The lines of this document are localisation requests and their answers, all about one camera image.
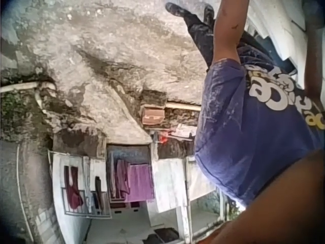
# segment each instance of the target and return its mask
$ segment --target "white pipe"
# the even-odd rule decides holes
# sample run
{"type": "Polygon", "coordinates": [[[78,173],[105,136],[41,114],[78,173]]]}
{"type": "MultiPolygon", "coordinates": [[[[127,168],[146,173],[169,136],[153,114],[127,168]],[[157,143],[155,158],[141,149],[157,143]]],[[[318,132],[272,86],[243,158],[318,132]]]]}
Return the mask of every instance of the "white pipe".
{"type": "Polygon", "coordinates": [[[166,108],[177,108],[177,109],[201,111],[201,106],[200,105],[175,103],[175,102],[166,102],[166,108]]]}
{"type": "Polygon", "coordinates": [[[51,90],[56,90],[54,83],[49,81],[33,81],[28,83],[20,83],[20,84],[13,84],[13,85],[6,85],[0,88],[0,93],[11,92],[13,90],[26,90],[26,89],[33,89],[40,87],[41,89],[48,88],[51,90]]]}
{"type": "Polygon", "coordinates": [[[185,157],[184,163],[185,170],[185,191],[187,200],[187,217],[188,217],[188,228],[189,228],[189,243],[193,243],[193,229],[192,229],[192,214],[191,214],[191,199],[189,195],[189,172],[188,172],[188,157],[185,157]]]}
{"type": "Polygon", "coordinates": [[[21,198],[20,182],[19,182],[19,149],[20,149],[20,144],[18,144],[18,146],[17,146],[17,155],[16,155],[16,174],[17,174],[16,177],[17,177],[18,195],[19,195],[19,201],[20,201],[22,214],[24,215],[24,219],[25,219],[25,222],[26,222],[26,227],[27,227],[27,230],[28,230],[28,233],[29,233],[30,240],[31,240],[31,243],[34,243],[34,238],[33,238],[33,235],[31,233],[31,230],[30,230],[30,226],[29,226],[29,223],[28,223],[28,220],[27,220],[27,216],[26,216],[24,205],[22,203],[22,198],[21,198]]]}

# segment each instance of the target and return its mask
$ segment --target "dirt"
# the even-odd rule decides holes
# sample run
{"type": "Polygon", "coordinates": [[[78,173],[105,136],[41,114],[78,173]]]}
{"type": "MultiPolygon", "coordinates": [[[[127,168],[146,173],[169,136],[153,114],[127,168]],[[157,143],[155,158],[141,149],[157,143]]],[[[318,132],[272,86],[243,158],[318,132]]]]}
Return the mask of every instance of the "dirt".
{"type": "Polygon", "coordinates": [[[34,99],[34,91],[10,91],[1,94],[1,139],[19,142],[37,139],[50,143],[52,133],[34,99]]]}
{"type": "Polygon", "coordinates": [[[198,111],[165,108],[165,119],[160,125],[146,126],[146,129],[150,128],[164,128],[170,129],[177,127],[178,124],[184,124],[187,126],[198,126],[199,121],[198,111]]]}

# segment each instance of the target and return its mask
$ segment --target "concrete wall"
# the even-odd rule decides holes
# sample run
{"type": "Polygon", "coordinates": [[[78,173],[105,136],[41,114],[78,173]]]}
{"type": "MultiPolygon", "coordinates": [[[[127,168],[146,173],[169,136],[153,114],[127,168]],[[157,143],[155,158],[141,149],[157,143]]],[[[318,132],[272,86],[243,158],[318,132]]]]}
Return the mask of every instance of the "concrete wall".
{"type": "Polygon", "coordinates": [[[217,189],[217,190],[197,199],[197,205],[200,210],[219,214],[220,213],[219,190],[217,189]]]}
{"type": "Polygon", "coordinates": [[[187,171],[189,198],[191,201],[205,196],[216,189],[215,184],[202,173],[194,158],[187,164],[187,171]]]}
{"type": "Polygon", "coordinates": [[[4,169],[1,171],[2,217],[11,232],[26,239],[27,243],[64,243],[53,208],[47,149],[40,147],[39,141],[23,141],[18,152],[18,164],[16,150],[17,144],[1,141],[1,166],[4,169]],[[23,208],[18,192],[21,193],[23,208]]]}
{"type": "Polygon", "coordinates": [[[53,198],[57,220],[65,242],[67,244],[81,244],[87,234],[90,219],[69,216],[64,212],[60,184],[60,163],[62,160],[69,160],[69,156],[53,154],[53,198]]]}
{"type": "Polygon", "coordinates": [[[11,236],[30,241],[26,221],[19,201],[16,172],[17,144],[0,141],[1,195],[0,215],[11,236]]]}

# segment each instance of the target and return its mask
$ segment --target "blue t-shirt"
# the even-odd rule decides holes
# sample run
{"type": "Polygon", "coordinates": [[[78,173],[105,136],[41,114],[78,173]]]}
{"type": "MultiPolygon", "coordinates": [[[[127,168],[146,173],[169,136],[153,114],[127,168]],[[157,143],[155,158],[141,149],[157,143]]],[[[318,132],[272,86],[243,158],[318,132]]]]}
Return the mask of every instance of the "blue t-shirt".
{"type": "Polygon", "coordinates": [[[203,173],[247,206],[294,162],[324,148],[324,118],[304,91],[250,46],[213,64],[204,84],[195,155],[203,173]]]}

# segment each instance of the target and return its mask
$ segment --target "skin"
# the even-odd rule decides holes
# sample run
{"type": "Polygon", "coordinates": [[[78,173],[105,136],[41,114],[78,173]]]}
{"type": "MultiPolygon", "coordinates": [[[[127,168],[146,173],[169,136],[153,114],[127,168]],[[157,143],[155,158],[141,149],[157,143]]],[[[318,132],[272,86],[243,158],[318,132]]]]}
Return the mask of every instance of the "skin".
{"type": "MultiPolygon", "coordinates": [[[[214,26],[214,63],[224,58],[240,63],[236,46],[244,31],[248,5],[249,0],[221,1],[214,26]]],[[[310,53],[315,51],[313,41],[309,39],[305,85],[310,98],[319,101],[322,77],[321,69],[315,70],[319,56],[314,58],[310,53]]],[[[213,240],[203,240],[204,244],[310,243],[308,238],[324,221],[324,160],[320,150],[294,163],[234,221],[216,230],[213,240]]]]}
{"type": "Polygon", "coordinates": [[[305,66],[305,92],[306,95],[324,110],[320,101],[323,83],[322,72],[322,34],[323,29],[315,29],[312,24],[306,24],[307,58],[305,66]]]}

